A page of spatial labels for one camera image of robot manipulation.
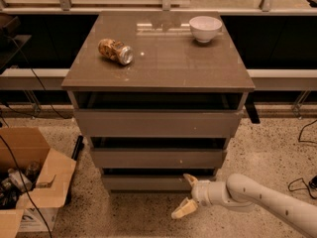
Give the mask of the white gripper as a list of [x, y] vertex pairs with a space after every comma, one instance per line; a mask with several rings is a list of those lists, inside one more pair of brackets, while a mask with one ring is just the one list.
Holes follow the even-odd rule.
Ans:
[[223, 181], [198, 180], [190, 174], [184, 174], [183, 176], [192, 187], [191, 195], [194, 200], [186, 197], [171, 214], [172, 219], [180, 219], [193, 213], [197, 210], [198, 205], [225, 206], [230, 201], [228, 190]]

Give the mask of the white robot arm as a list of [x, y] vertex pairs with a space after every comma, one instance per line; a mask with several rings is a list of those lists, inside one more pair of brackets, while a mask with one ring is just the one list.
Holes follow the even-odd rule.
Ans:
[[172, 219], [191, 214], [199, 206], [221, 205], [229, 210], [248, 212], [256, 204], [306, 238], [317, 238], [315, 205], [265, 187], [241, 174], [231, 174], [226, 181], [197, 179], [190, 174], [183, 176], [191, 186], [191, 197], [180, 203], [171, 214]]

